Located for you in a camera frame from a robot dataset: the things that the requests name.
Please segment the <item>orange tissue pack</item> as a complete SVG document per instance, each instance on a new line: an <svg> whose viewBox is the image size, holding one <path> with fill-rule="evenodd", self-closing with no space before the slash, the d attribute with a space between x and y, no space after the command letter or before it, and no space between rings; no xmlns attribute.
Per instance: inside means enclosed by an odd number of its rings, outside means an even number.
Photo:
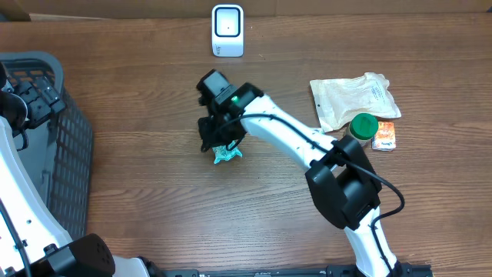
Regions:
<svg viewBox="0 0 492 277"><path fill-rule="evenodd" d="M372 139L372 149L393 151L396 149L396 136L393 122L378 122L378 130Z"/></svg>

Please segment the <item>beige food pouch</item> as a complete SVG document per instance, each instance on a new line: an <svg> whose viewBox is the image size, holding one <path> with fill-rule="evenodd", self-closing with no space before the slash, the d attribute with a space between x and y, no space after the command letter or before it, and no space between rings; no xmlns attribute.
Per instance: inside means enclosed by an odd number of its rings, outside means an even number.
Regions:
<svg viewBox="0 0 492 277"><path fill-rule="evenodd" d="M366 72L356 78L310 81L317 116L324 132L337 131L356 115L400 118L401 111L389 91L384 75Z"/></svg>

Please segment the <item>light green wipes packet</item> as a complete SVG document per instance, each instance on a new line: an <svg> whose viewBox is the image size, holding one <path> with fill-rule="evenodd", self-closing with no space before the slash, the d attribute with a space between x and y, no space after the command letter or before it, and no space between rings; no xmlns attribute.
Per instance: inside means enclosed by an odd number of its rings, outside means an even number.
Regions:
<svg viewBox="0 0 492 277"><path fill-rule="evenodd" d="M230 145L216 146L212 150L215 155L214 164L230 161L234 157L243 157L242 152L236 146L236 141Z"/></svg>

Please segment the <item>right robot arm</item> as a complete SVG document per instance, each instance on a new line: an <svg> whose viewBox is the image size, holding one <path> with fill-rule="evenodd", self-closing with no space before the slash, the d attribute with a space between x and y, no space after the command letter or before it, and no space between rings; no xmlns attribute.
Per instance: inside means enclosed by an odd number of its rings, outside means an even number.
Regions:
<svg viewBox="0 0 492 277"><path fill-rule="evenodd" d="M251 83L232 85L211 70L196 86L208 116L198 120L201 151L234 151L246 135L262 139L303 170L314 206L333 226L344 230L364 276L396 276L399 262L381 228L379 192L393 185L374 171L361 144L317 132L284 112Z"/></svg>

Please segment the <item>green lidded white jar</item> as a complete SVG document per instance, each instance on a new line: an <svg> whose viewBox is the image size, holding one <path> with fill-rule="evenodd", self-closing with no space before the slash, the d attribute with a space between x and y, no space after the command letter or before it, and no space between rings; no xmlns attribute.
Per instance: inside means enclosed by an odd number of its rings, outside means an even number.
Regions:
<svg viewBox="0 0 492 277"><path fill-rule="evenodd" d="M349 122L344 135L355 138L364 147L376 135L378 129L379 124L375 116L360 113Z"/></svg>

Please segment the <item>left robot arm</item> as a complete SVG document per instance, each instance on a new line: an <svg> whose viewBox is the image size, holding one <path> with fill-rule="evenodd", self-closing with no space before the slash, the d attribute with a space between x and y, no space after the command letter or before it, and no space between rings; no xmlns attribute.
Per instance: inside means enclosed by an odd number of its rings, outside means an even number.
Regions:
<svg viewBox="0 0 492 277"><path fill-rule="evenodd" d="M57 61L1 60L1 274L156 276L88 234L93 135Z"/></svg>

